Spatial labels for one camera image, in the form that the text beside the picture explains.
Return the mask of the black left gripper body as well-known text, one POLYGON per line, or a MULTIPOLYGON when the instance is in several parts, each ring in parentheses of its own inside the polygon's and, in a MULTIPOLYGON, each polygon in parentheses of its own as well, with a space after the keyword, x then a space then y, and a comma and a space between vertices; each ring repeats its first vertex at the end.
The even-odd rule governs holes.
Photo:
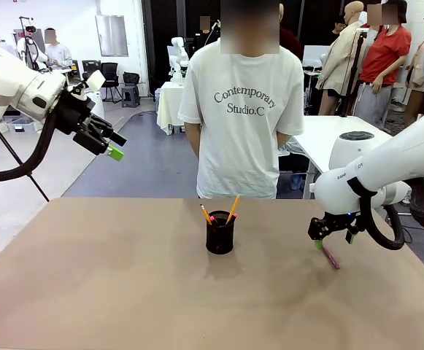
POLYGON ((79 95, 64 90, 53 109, 55 128, 66 135, 78 132, 90 117, 94 106, 95 103, 89 97, 81 100, 79 95))

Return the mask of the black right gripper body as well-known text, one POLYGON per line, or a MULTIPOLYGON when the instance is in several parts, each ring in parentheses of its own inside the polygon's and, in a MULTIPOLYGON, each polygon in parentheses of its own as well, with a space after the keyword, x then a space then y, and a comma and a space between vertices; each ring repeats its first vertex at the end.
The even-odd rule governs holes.
POLYGON ((322 219, 313 217, 309 223, 308 234, 313 240, 323 240, 334 232, 356 227, 358 233, 362 231, 361 217, 357 214, 330 214, 326 212, 322 219))

